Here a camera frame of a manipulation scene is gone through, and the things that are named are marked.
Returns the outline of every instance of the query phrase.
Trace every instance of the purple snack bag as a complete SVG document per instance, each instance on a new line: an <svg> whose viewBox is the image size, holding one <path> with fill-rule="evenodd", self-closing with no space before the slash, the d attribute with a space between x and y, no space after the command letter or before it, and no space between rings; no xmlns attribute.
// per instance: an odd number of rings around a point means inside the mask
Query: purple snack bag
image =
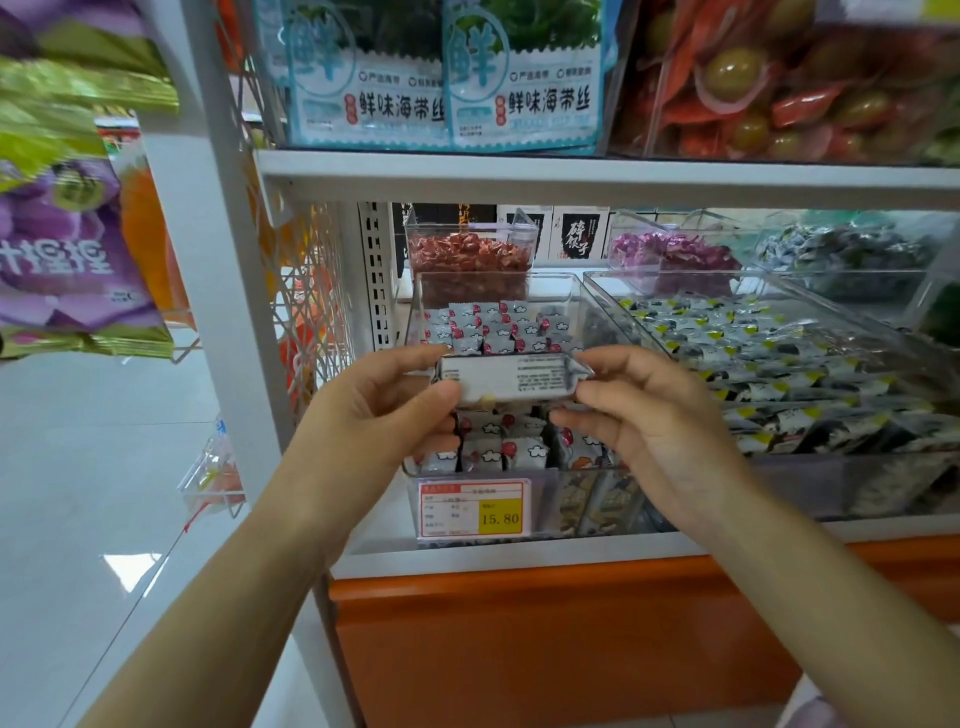
<svg viewBox="0 0 960 728"><path fill-rule="evenodd" d="M0 122L6 110L0 105ZM92 118L89 139L75 110L53 107L47 118L63 124L43 130L63 142L61 148L30 158L24 158L28 147L10 149L10 157L0 159L8 173L0 182L3 355L80 351L169 358L173 340L127 250L120 183ZM12 129L24 138L36 134ZM93 156L97 151L102 158ZM47 165L39 174L10 180L13 170L29 169L28 163L36 169L38 162Z"/></svg>

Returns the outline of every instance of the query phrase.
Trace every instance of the hand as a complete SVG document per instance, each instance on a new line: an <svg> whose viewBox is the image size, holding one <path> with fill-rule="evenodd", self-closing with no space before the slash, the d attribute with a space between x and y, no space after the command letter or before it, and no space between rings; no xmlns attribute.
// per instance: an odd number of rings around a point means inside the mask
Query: hand
<svg viewBox="0 0 960 728"><path fill-rule="evenodd" d="M342 547L407 455L460 445L453 408L460 384L409 372L432 368L445 346L374 352L320 388L264 492L286 519L318 534L325 555Z"/></svg>
<svg viewBox="0 0 960 728"><path fill-rule="evenodd" d="M738 496L762 488L704 382L640 347L598 347L577 358L597 374L580 382L577 400L597 411L555 409L550 420L617 452L663 515L711 548Z"/></svg>

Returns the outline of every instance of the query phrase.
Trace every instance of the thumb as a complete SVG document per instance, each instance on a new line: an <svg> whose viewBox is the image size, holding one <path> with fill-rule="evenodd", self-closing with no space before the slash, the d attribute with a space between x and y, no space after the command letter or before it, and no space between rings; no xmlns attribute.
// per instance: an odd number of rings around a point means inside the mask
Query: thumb
<svg viewBox="0 0 960 728"><path fill-rule="evenodd" d="M443 379L431 384L402 407L380 418L389 436L383 442L391 443L407 455L427 433L440 424L457 406L460 382Z"/></svg>

